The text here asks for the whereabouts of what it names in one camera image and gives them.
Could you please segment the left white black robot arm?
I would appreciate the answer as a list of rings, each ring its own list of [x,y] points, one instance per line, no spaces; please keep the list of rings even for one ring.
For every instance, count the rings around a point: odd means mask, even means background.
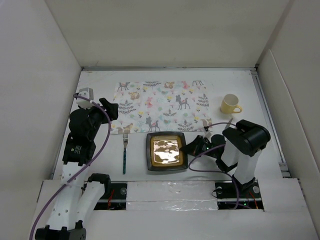
[[[110,176],[88,168],[102,153],[94,139],[103,124],[111,125],[119,117],[117,103],[100,98],[95,103],[74,95],[78,109],[69,115],[69,134],[63,152],[59,189],[44,205],[30,230],[31,240],[84,240],[85,223],[100,198],[111,194]]]

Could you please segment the animal print cloth placemat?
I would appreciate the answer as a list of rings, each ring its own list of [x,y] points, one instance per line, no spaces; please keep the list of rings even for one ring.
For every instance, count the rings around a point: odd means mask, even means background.
[[[196,132],[213,123],[203,80],[120,82],[113,101],[118,104],[113,135]]]

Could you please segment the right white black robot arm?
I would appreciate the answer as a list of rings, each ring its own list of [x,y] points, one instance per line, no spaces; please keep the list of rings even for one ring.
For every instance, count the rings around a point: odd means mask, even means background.
[[[235,124],[230,120],[211,126],[218,125],[225,125],[222,134],[214,134],[209,138],[209,127],[205,126],[204,136],[198,135],[180,150],[195,158],[203,155],[214,158],[223,173],[235,170],[231,191],[235,196],[243,197],[255,182],[258,159],[271,140],[271,135],[265,127],[244,119]]]

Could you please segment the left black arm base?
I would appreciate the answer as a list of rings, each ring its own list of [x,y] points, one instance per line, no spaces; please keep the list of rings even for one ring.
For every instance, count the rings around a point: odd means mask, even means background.
[[[96,211],[122,211],[127,205],[127,182],[112,182],[110,191],[105,193],[94,207]]]

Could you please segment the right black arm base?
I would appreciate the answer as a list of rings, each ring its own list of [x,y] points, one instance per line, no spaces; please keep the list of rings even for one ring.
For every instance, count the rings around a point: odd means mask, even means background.
[[[217,200],[219,210],[264,210],[261,190],[258,181],[246,189],[236,189],[229,181],[215,182],[211,195]]]

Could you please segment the square black yellow plate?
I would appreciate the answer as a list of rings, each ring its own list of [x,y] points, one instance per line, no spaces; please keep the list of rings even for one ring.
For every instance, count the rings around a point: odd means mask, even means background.
[[[151,132],[146,135],[146,164],[151,172],[185,171],[188,155],[185,135],[177,131]]]

